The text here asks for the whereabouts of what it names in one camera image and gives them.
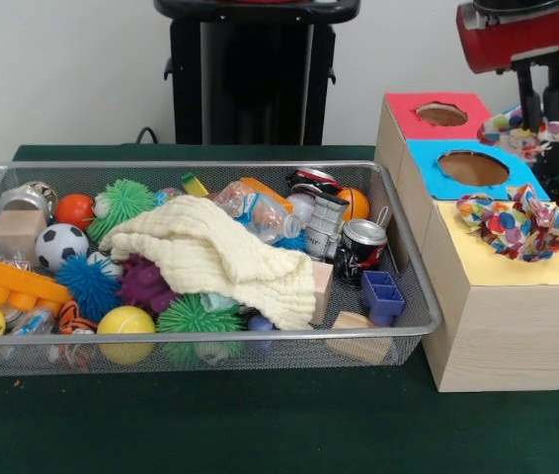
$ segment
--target black cable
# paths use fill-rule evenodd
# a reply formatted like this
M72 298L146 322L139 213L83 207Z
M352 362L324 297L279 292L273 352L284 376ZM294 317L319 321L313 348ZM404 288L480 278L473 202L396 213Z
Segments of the black cable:
M149 126L145 126L144 128L141 129L141 131L137 135L137 139L134 140L134 142L135 143L141 143L141 140L143 139L143 135L145 135L146 133L150 134L150 137L152 138L152 143L155 143L155 144L159 143L159 140L157 138L157 134Z

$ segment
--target metal basket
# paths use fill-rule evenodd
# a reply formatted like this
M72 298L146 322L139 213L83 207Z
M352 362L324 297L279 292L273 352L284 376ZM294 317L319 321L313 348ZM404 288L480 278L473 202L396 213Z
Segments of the metal basket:
M208 189L214 191L223 189L242 176L253 176L285 195L288 192L285 176L298 166L322 169L344 186L362 190L371 202L372 220L385 205L390 207L395 227L400 232L400 240L406 246L411 262L400 269L400 274L396 273L387 253L381 264L382 270L392 273L407 301L403 314L393 327L331 330L342 310L366 314L361 291L334 281L324 322L311 331L4 336L0 338L0 375L367 365L369 362L364 357L353 354L353 348L362 345L368 345L372 352L385 354L383 363L386 365L404 363L421 337L438 327L441 313L394 185L389 174L379 165L359 161L272 164L19 162L0 166L0 195L8 189L36 180L49 183L61 197L72 193L94 196L107 184L120 178L136 180L157 191L177 186L188 172L193 172ZM342 352L331 349L339 344L336 340L345 343ZM141 353L149 355L132 363L141 358ZM214 353L229 354L230 357L216 365L198 357ZM111 358L126 363L115 363Z

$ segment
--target table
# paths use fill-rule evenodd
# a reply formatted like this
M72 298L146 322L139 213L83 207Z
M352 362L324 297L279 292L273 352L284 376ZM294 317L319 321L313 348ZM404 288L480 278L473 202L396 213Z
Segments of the table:
M257 153L366 159L373 148ZM128 145L23 147L16 158L255 154ZM402 367L0 378L0 472L166 469L559 473L559 391L438 394L422 348Z

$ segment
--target cream towel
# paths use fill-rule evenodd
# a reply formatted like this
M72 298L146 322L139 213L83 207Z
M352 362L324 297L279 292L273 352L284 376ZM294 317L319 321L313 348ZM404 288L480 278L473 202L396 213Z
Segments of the cream towel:
M176 197L116 226L100 244L114 260L155 263L174 291L216 292L259 309L278 328L310 329L312 262L263 243L209 199Z

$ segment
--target polka dot ribbon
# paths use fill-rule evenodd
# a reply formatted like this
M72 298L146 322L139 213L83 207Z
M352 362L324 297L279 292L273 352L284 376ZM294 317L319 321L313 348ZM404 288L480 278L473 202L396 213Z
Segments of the polka dot ribbon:
M477 139L513 153L526 163L532 163L537 156L545 154L551 143L559 143L559 121L543 118L538 133L523 130L522 125L520 106L516 106L482 124L477 131Z
M468 195L457 202L464 221L498 254L538 262L559 251L559 207L541 202L532 185L508 187L512 202Z

